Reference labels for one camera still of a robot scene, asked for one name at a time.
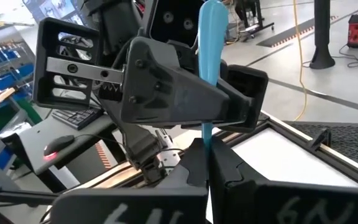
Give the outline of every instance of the black pole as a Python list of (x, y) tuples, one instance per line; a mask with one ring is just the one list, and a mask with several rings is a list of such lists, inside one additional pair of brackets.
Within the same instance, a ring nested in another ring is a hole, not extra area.
[(316, 50), (310, 68), (324, 69), (335, 65), (329, 53), (330, 0), (314, 0), (314, 44)]

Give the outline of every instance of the black rubber mat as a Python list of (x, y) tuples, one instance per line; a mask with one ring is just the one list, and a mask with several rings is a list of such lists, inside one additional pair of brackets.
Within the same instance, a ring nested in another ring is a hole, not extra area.
[[(334, 20), (338, 18), (338, 16), (331, 16), (331, 20)], [(306, 22), (302, 22), (298, 25), (300, 34), (305, 34), (309, 31), (312, 31), (314, 29), (314, 18), (309, 19)], [(263, 46), (263, 47), (277, 47), (281, 44), (284, 44), (285, 42), (288, 42), (292, 39), (296, 38), (296, 29), (295, 27), (292, 27), (291, 29), (288, 29), (284, 32), (281, 32), (269, 39), (266, 39), (257, 45)]]
[(286, 123), (312, 138), (323, 128), (328, 128), (332, 134), (331, 148), (358, 162), (358, 124), (298, 121), (286, 121)]

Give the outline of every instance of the gray floor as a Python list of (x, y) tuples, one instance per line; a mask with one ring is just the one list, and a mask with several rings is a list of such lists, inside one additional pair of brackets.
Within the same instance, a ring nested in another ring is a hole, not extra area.
[[(292, 0), (261, 0), (262, 14), (265, 22), (274, 22), (275, 31), (266, 29), (258, 33), (255, 39), (238, 42), (224, 48), (223, 59), (228, 64), (250, 65), (264, 70), (269, 77), (285, 83), (299, 86), (300, 60), (296, 40), (289, 41), (275, 48), (261, 47), (256, 44), (275, 34), (279, 34), (294, 26)], [(297, 0), (299, 22), (313, 18), (313, 1)], [(347, 41), (347, 22), (349, 14), (358, 10), (358, 1), (332, 0), (331, 15), (338, 16), (331, 26), (331, 43), (329, 49), (332, 55), (339, 55), (338, 50)], [(314, 35), (303, 35), (302, 47), (305, 61), (310, 60), (314, 53)], [(358, 50), (344, 52), (358, 56)], [(325, 70), (304, 69), (304, 83), (309, 90), (334, 96), (343, 100), (358, 103), (358, 68), (348, 68), (348, 59), (336, 59), (335, 67)], [(269, 83), (263, 109), (268, 113), (283, 119), (293, 120), (303, 107), (302, 92), (292, 90), (277, 84)], [(308, 97), (306, 112), (301, 121), (330, 121), (358, 123), (358, 110), (349, 108), (315, 96)], [(27, 176), (17, 181), (24, 189), (47, 190), (34, 176)], [(16, 208), (0, 208), (7, 217), (15, 223), (38, 223), (44, 212), (44, 207), (29, 208), (25, 205)]]

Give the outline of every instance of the blue spatula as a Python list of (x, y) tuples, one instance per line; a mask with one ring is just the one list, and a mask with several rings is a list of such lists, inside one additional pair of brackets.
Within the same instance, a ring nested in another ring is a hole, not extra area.
[[(218, 82), (228, 11), (218, 0), (206, 1), (198, 18), (198, 68), (200, 77), (216, 86)], [(202, 124), (204, 144), (210, 148), (212, 123)]]

